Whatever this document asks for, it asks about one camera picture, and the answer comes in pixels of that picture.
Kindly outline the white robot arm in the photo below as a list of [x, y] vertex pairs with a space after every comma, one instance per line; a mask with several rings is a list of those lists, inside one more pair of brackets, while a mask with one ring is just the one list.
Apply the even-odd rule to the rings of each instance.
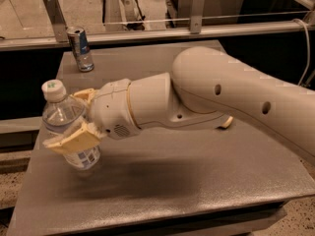
[[44, 141], [59, 154], [93, 148], [104, 137], [125, 139], [154, 127], [216, 128], [236, 118], [315, 163], [315, 92], [213, 48], [182, 51], [168, 73], [111, 82], [73, 97], [87, 107], [88, 116]]

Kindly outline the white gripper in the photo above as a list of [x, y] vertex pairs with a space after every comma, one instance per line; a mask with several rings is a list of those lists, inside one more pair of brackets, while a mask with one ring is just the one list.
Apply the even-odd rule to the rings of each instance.
[[71, 94], [71, 97], [90, 108], [91, 120], [70, 126], [63, 134], [47, 139], [43, 145], [60, 154], [79, 152], [94, 148], [102, 139], [102, 133], [121, 140], [137, 136], [140, 129], [132, 118], [129, 103], [128, 79], [110, 82], [99, 90], [86, 88]]

